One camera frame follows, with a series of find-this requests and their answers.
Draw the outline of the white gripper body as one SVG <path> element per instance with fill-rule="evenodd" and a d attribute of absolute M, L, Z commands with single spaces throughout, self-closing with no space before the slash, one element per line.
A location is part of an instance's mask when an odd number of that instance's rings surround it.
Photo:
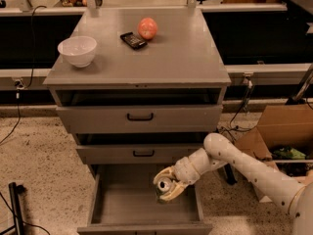
<path fill-rule="evenodd" d="M 193 185 L 203 174 L 204 163 L 196 157 L 184 157 L 174 166 L 176 179 L 182 183 Z"/>

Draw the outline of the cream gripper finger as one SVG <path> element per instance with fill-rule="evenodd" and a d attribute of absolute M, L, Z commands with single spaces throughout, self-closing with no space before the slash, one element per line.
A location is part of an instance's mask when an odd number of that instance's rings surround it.
<path fill-rule="evenodd" d="M 180 194 L 182 194 L 184 192 L 184 190 L 187 187 L 188 187 L 188 185 L 185 183 L 172 181 L 171 193 L 168 197 L 165 198 L 164 203 L 170 202 L 170 201 L 174 200 L 175 198 L 177 198 Z"/>
<path fill-rule="evenodd" d="M 174 169 L 172 166 L 166 167 L 165 169 L 160 171 L 154 178 L 154 184 L 157 184 L 157 182 L 163 177 L 168 178 L 168 179 L 175 178 Z"/>

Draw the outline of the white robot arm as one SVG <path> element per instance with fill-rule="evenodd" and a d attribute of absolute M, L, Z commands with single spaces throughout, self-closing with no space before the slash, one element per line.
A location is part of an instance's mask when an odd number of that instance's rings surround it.
<path fill-rule="evenodd" d="M 157 198 L 177 198 L 203 174 L 232 165 L 274 204 L 293 218 L 292 235 L 313 233 L 313 184 L 303 184 L 236 148 L 219 133 L 209 133 L 203 147 L 160 171 L 154 178 Z"/>

